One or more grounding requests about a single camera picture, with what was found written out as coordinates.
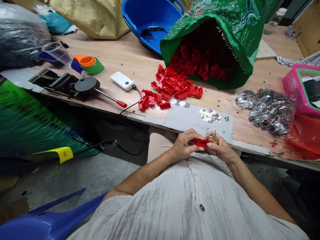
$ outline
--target green cup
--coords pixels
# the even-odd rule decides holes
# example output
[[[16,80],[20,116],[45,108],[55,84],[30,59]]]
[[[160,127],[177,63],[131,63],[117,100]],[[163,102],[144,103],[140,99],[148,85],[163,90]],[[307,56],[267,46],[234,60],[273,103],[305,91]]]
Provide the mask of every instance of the green cup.
[[[96,60],[96,63],[90,67],[83,67],[80,65],[81,68],[87,71],[87,73],[89,73],[90,75],[99,74],[104,70],[104,66],[102,65],[102,63],[97,58],[94,57],[94,59]]]

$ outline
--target yellow label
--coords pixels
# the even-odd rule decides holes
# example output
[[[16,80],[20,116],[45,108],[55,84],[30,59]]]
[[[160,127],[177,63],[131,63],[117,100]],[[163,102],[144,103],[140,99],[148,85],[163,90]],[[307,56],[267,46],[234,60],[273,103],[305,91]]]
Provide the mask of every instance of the yellow label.
[[[71,158],[73,158],[73,153],[70,147],[61,147],[61,148],[55,148],[48,151],[38,152],[38,153],[44,153],[44,152],[56,152],[59,156],[60,163],[63,163]]]

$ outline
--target hand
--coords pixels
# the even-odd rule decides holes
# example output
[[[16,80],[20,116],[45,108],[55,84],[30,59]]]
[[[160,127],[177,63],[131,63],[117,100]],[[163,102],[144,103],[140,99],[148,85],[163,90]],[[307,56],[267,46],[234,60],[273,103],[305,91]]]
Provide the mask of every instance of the hand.
[[[206,138],[213,142],[214,131],[207,132]],[[222,161],[224,161],[227,165],[235,164],[239,160],[240,157],[236,154],[236,152],[227,144],[226,140],[216,134],[217,144],[207,143],[208,152],[214,155],[217,155]]]
[[[172,163],[177,162],[180,159],[187,158],[195,151],[204,151],[204,148],[198,148],[196,145],[188,145],[188,142],[194,138],[204,140],[204,137],[198,134],[194,129],[189,129],[188,131],[178,135],[173,146],[167,151]]]

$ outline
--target red plastic basket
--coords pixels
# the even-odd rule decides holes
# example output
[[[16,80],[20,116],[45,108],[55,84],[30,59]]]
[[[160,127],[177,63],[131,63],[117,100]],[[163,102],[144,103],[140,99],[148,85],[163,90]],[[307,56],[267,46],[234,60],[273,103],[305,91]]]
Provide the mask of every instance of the red plastic basket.
[[[320,76],[320,67],[294,64],[292,70],[283,78],[282,82],[286,94],[297,100],[297,114],[320,118],[320,109],[310,104],[302,81],[304,77],[316,76]]]

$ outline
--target wooden table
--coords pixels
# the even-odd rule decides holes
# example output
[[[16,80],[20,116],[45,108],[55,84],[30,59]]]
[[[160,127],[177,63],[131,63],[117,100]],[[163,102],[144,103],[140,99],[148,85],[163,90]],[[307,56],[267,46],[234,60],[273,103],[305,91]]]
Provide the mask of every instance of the wooden table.
[[[263,39],[277,55],[295,61],[303,58],[298,45],[285,38],[283,34],[284,29],[284,27],[279,26],[272,35],[263,35]],[[143,88],[153,90],[150,83],[155,80],[158,65],[162,64],[165,66],[162,58],[142,45],[132,32],[126,34],[117,41],[92,40],[81,31],[76,34],[57,37],[57,40],[67,43],[70,46],[68,50],[71,54],[96,56],[105,66],[105,70],[96,76],[101,83],[100,89],[106,94],[127,103],[128,106],[140,99],[139,93],[134,90],[125,92],[112,82],[110,76],[113,73],[120,71],[131,78],[138,89]],[[69,72],[70,74],[80,77],[72,69],[67,67],[56,69],[48,63],[37,68],[48,68],[58,74]],[[259,88],[266,87],[284,92],[282,79],[288,72],[288,66],[281,66],[275,59],[258,60],[254,64],[254,72],[252,76],[243,87],[232,91],[221,91],[210,85],[196,82],[198,86],[203,87],[204,89],[202,98],[187,98],[185,101],[193,105],[232,114],[234,116],[233,140],[236,148],[260,154],[267,149],[269,150],[268,154],[271,156],[276,156],[282,159],[302,159],[302,156],[296,155],[292,152],[292,150],[286,145],[285,140],[273,137],[266,131],[262,131],[261,129],[251,125],[246,120],[250,111],[241,110],[233,103],[234,95],[247,89],[257,92]],[[97,98],[81,102],[57,96],[47,91],[44,91],[43,93],[68,102],[73,102],[109,113],[118,114],[123,110],[115,102],[112,102],[103,96],[97,96]],[[154,108],[147,109],[145,112],[140,112],[138,110],[138,106],[135,105],[124,112],[123,115],[128,116],[132,120],[139,120],[143,116],[153,116],[163,119],[165,118],[167,111],[168,110],[160,110],[160,108],[156,106]],[[271,147],[271,144],[274,141],[276,141],[277,145],[275,147]]]

